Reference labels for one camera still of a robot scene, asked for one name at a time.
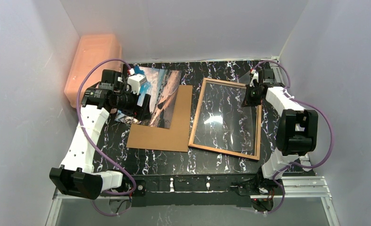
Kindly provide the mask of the beach landscape photo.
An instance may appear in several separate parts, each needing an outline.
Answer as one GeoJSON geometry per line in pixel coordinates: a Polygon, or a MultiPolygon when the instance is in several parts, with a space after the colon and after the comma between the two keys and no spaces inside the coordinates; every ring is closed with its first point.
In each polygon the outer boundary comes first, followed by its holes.
{"type": "Polygon", "coordinates": [[[138,66],[135,66],[134,70],[136,73],[146,76],[147,83],[141,89],[142,97],[139,99],[138,105],[142,104],[145,94],[151,95],[151,118],[139,121],[118,112],[115,121],[126,124],[137,123],[165,129],[170,128],[182,71],[138,66]]]}

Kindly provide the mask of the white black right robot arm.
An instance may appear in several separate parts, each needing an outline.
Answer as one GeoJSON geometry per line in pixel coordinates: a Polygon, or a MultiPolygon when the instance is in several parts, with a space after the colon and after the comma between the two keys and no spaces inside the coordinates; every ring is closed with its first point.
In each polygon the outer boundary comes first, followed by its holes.
{"type": "Polygon", "coordinates": [[[285,85],[276,82],[272,69],[252,69],[247,75],[250,79],[245,86],[242,106],[258,106],[265,100],[280,115],[276,149],[261,167],[264,179],[278,180],[285,167],[315,149],[318,113],[305,109],[293,100],[285,85]]]}

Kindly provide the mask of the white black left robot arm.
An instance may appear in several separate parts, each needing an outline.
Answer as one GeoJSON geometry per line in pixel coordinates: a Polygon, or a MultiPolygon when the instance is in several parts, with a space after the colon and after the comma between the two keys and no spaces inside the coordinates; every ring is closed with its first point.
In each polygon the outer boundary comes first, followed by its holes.
{"type": "Polygon", "coordinates": [[[150,98],[143,74],[104,69],[101,81],[87,88],[79,103],[79,124],[69,150],[49,178],[65,195],[95,200],[100,193],[120,187],[123,174],[117,170],[95,172],[93,157],[102,128],[113,109],[137,120],[149,119],[150,98]]]}

